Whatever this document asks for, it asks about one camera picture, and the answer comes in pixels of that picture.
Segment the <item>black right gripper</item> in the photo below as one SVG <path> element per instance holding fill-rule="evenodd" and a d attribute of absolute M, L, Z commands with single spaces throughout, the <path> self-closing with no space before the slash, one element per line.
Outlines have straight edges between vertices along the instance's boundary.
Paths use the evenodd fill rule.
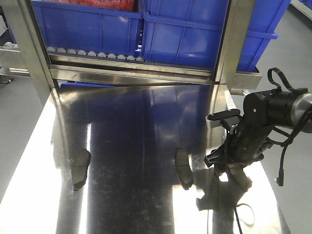
<path fill-rule="evenodd" d="M 256 160 L 257 151 L 271 131 L 271 124 L 257 124 L 242 117 L 235 133 L 227 141 L 227 155 L 224 147 L 219 147 L 205 156 L 204 162 L 208 168 L 214 168 L 214 174 L 217 177 L 226 172 L 226 159 L 228 159 L 229 164 L 250 165 Z"/>

